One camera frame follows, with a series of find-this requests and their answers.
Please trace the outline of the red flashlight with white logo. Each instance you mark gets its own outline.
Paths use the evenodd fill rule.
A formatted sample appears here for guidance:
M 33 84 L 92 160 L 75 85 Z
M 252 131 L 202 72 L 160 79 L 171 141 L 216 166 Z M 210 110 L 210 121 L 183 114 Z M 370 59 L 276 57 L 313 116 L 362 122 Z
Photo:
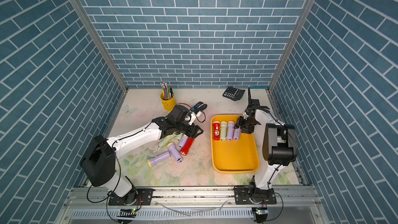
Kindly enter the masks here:
M 214 121 L 212 127 L 213 127 L 213 139 L 214 141 L 219 141 L 221 123 L 219 121 Z

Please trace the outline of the yellow plastic storage tray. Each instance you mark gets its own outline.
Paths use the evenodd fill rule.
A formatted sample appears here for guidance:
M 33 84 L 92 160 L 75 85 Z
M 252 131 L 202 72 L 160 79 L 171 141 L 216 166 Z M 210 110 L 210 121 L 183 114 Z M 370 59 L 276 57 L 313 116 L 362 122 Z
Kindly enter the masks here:
M 241 134 L 239 140 L 215 141 L 211 134 L 212 164 L 219 173 L 253 173 L 260 167 L 253 134 Z

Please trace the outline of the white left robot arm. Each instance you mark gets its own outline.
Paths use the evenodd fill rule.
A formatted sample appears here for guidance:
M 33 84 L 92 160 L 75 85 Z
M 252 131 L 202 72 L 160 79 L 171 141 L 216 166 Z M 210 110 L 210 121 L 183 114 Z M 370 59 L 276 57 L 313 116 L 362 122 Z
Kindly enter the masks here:
M 119 158 L 147 143 L 157 141 L 172 134 L 185 134 L 195 139 L 203 133 L 194 121 L 207 109 L 198 102 L 192 108 L 183 104 L 173 107 L 165 117 L 152 119 L 148 124 L 128 133 L 105 138 L 94 137 L 80 161 L 80 166 L 93 187 L 106 187 L 118 197 L 134 197 L 137 190 L 133 183 L 121 176 Z

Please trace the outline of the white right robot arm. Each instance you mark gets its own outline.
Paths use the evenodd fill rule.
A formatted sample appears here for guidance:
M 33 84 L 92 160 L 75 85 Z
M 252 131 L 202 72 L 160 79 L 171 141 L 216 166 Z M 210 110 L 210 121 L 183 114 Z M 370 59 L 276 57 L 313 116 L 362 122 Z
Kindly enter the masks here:
M 275 117 L 270 108 L 261 106 L 259 100 L 249 99 L 236 127 L 244 134 L 252 134 L 256 126 L 264 127 L 262 158 L 265 161 L 254 175 L 252 185 L 255 190 L 270 190 L 273 181 L 281 170 L 297 158 L 296 131 Z

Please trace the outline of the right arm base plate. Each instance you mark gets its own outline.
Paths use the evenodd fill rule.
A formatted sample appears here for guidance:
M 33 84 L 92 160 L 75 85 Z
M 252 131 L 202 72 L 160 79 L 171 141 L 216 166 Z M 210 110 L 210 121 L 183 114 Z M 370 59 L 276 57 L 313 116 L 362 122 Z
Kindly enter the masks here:
M 233 188 L 235 204 L 264 204 L 275 205 L 277 203 L 273 189 L 262 190 L 252 186 L 235 186 Z

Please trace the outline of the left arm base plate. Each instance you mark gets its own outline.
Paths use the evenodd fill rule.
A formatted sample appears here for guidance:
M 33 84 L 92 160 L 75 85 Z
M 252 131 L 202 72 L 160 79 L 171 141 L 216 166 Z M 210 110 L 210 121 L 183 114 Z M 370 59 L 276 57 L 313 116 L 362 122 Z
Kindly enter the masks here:
M 154 190 L 152 188 L 133 188 L 124 197 L 112 193 L 108 198 L 110 206 L 143 206 L 150 205 Z

